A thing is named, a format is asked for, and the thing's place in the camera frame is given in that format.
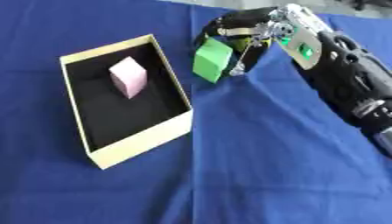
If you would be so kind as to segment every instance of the blue fabric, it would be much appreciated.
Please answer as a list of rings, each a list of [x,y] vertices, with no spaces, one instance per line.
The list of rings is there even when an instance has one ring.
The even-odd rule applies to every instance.
[[[392,161],[343,123],[277,45],[247,75],[192,74],[224,10],[152,1],[0,8],[0,223],[390,223]],[[323,16],[392,66],[390,20]],[[154,33],[194,106],[191,135],[100,171],[58,57]]]

